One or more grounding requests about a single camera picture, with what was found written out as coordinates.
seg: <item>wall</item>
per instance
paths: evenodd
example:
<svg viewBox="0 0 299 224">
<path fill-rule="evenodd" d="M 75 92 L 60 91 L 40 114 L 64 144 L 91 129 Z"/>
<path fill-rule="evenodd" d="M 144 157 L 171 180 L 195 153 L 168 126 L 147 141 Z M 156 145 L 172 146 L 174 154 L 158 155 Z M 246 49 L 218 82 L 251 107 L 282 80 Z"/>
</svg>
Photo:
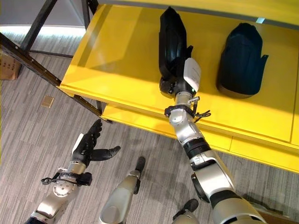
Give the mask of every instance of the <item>wall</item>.
<svg viewBox="0 0 299 224">
<path fill-rule="evenodd" d="M 44 0 L 0 0 L 0 24 L 32 24 Z M 81 0 L 58 0 L 45 25 L 83 26 Z"/>
</svg>

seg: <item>black cable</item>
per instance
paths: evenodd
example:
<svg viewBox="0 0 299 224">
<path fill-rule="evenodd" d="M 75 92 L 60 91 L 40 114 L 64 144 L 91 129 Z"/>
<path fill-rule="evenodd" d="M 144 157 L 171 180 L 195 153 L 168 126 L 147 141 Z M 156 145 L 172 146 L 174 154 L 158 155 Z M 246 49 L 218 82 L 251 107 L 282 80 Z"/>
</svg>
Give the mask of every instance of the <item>black cable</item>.
<svg viewBox="0 0 299 224">
<path fill-rule="evenodd" d="M 68 183 L 79 185 L 76 182 L 65 180 L 65 179 L 52 179 L 52 178 L 46 177 L 46 178 L 41 180 L 43 185 L 48 185 L 48 184 L 50 184 L 52 182 L 56 182 L 56 181 L 65 181 L 65 182 L 68 182 Z"/>
<path fill-rule="evenodd" d="M 210 113 L 210 110 L 208 110 L 208 111 L 206 111 L 204 113 L 197 113 L 195 116 L 198 117 L 198 118 L 195 120 L 194 123 L 196 123 L 197 121 L 199 121 L 201 118 L 205 118 L 205 117 L 211 116 L 211 113 Z"/>
</svg>

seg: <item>floor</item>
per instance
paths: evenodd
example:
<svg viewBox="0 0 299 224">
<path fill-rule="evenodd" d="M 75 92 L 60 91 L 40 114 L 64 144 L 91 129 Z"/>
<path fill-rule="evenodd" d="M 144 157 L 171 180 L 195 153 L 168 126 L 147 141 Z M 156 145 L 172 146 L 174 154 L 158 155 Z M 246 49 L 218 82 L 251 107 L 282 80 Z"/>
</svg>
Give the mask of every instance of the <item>floor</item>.
<svg viewBox="0 0 299 224">
<path fill-rule="evenodd" d="M 23 35 L 5 33 L 21 43 Z M 39 36 L 36 50 L 74 54 L 80 37 Z M 32 54 L 53 74 L 62 78 L 69 58 Z M 51 108 L 41 107 L 45 95 L 54 97 Z M 95 115 L 46 81 L 22 68 L 15 81 L 2 81 L 0 220 L 23 223 L 51 190 L 40 180 L 67 166 L 79 133 L 85 133 Z M 61 224 L 96 224 L 109 193 L 135 167 L 140 155 L 146 167 L 139 194 L 134 196 L 128 224 L 170 224 L 172 216 L 189 199 L 196 198 L 192 170 L 176 140 L 129 127 L 104 123 L 96 147 L 121 146 L 114 158 L 91 162 L 90 187 L 81 187 L 68 206 Z M 299 175 L 260 163 L 219 153 L 235 178 L 237 192 L 252 201 L 283 211 L 299 222 Z M 195 212 L 201 224 L 211 224 L 209 204 L 199 202 Z"/>
</svg>

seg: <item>robotic hand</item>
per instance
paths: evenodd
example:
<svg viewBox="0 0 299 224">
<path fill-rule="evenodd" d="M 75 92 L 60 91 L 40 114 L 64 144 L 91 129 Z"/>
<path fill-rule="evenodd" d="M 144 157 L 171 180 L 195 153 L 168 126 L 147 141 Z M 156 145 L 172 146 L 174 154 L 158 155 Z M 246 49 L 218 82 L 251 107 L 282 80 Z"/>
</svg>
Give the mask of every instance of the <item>robotic hand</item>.
<svg viewBox="0 0 299 224">
<path fill-rule="evenodd" d="M 53 190 L 39 204 L 25 224 L 54 224 L 63 215 L 68 203 L 73 200 L 82 185 L 90 186 L 93 178 L 91 173 L 84 173 L 90 161 L 111 159 L 121 149 L 93 149 L 102 130 L 101 120 L 97 120 L 83 135 L 73 151 L 67 169 L 59 168 L 53 178 L 42 179 L 43 185 L 53 182 Z"/>
<path fill-rule="evenodd" d="M 200 67 L 191 58 L 193 47 L 187 48 L 186 30 L 180 16 L 169 7 L 160 21 L 160 90 L 176 99 L 175 106 L 165 109 L 165 115 L 190 159 L 194 171 L 192 181 L 198 197 L 211 204 L 215 224 L 265 223 L 261 215 L 236 194 L 228 169 L 195 125 L 200 118 L 211 113 L 196 113 L 199 97 L 194 96 L 199 89 Z M 189 219 L 188 223 L 198 223 L 193 220 Z"/>
</svg>

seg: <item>black bag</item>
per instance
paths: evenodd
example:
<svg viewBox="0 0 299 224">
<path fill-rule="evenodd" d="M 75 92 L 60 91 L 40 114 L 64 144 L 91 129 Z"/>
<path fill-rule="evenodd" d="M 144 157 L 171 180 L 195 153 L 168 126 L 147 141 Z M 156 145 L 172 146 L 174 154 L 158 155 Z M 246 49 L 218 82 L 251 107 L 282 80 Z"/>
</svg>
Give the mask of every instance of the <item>black bag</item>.
<svg viewBox="0 0 299 224">
<path fill-rule="evenodd" d="M 261 58 L 263 41 L 256 28 L 240 23 L 228 36 L 221 55 L 217 88 L 235 98 L 248 98 L 261 88 L 268 58 Z"/>
</svg>

